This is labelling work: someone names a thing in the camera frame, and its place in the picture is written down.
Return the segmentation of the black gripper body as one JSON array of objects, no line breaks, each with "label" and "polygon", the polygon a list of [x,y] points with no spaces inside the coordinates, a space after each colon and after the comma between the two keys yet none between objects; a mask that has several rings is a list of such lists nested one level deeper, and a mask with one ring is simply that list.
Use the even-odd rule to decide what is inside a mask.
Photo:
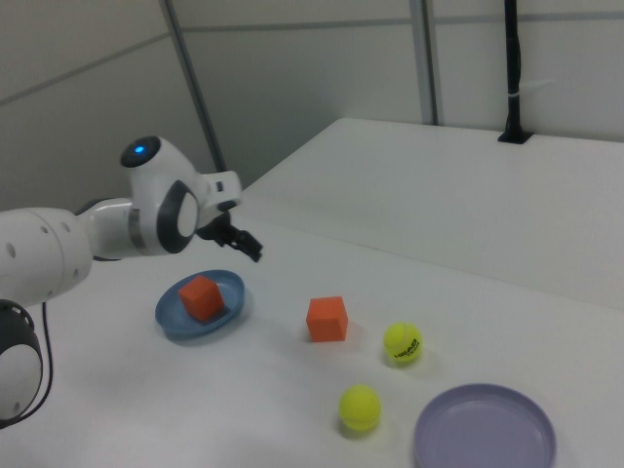
[{"label": "black gripper body", "polygon": [[205,226],[198,228],[195,234],[203,240],[214,241],[217,236],[229,236],[231,238],[230,228],[230,213],[224,212]]}]

